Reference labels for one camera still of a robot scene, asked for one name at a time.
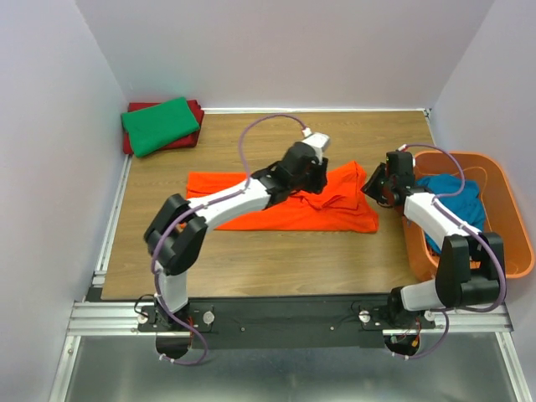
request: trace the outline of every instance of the wooden table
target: wooden table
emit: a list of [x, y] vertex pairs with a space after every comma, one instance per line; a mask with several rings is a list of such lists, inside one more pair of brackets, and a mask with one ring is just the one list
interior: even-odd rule
[[[431, 143], [422, 112], [324, 112], [298, 114], [332, 138], [329, 168], [355, 160], [371, 174], [385, 153], [403, 143]], [[103, 299], [135, 299], [153, 293], [150, 258], [142, 236], [164, 200], [185, 194], [188, 171], [241, 172], [240, 132], [261, 115], [206, 115], [199, 144], [132, 160], [121, 206]], [[251, 130], [245, 151], [253, 171], [281, 159], [301, 138], [290, 119]], [[389, 291], [416, 283], [410, 271], [400, 217], [379, 213], [376, 234], [353, 232], [210, 233], [188, 271], [190, 296], [283, 296]]]

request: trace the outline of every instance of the white wall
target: white wall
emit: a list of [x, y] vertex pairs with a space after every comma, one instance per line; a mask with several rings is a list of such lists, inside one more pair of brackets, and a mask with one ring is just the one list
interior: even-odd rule
[[[497, 0], [441, 92], [437, 143], [484, 152], [506, 170], [536, 244], [536, 2]], [[536, 396], [536, 273], [508, 283], [513, 339]]]
[[0, 400], [47, 400], [121, 166], [125, 100], [73, 1], [0, 5]]
[[432, 106], [492, 0], [76, 0], [129, 101]]

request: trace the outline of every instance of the orange cloth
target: orange cloth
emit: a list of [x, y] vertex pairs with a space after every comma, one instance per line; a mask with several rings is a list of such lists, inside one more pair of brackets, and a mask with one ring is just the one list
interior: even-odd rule
[[[285, 202], [222, 224], [222, 230], [378, 230], [378, 214], [369, 207], [361, 187], [366, 173], [356, 162], [327, 174], [321, 194], [299, 192]], [[198, 173], [188, 175], [187, 198], [204, 197], [245, 180], [243, 173]]]

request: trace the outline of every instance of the blue cloth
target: blue cloth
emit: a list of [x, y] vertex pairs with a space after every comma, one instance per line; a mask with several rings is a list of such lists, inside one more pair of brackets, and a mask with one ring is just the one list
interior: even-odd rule
[[[417, 180], [417, 185], [425, 186], [435, 194], [454, 193], [460, 188], [460, 184], [461, 180], [450, 174], [426, 176]], [[455, 197], [441, 198], [441, 203], [460, 219], [465, 220], [479, 230], [483, 230], [486, 212], [482, 201], [478, 198], [479, 193], [477, 182], [466, 180], [466, 186], [460, 194]], [[428, 235], [426, 235], [426, 242], [436, 253], [441, 253], [441, 248]]]

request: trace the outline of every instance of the orange plastic bin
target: orange plastic bin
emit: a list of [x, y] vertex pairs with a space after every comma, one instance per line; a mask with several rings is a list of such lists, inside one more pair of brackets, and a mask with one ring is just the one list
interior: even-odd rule
[[[452, 152], [467, 179], [475, 180], [480, 188], [480, 199], [486, 210], [484, 231], [501, 235], [507, 278], [527, 275], [534, 265], [534, 253], [528, 241], [506, 175], [500, 166], [479, 153]], [[449, 173], [459, 177], [454, 163], [441, 152], [421, 152], [415, 156], [415, 176], [435, 176]], [[404, 218], [405, 243], [411, 270], [420, 281], [428, 281], [437, 272], [439, 256], [426, 244], [424, 231]]]

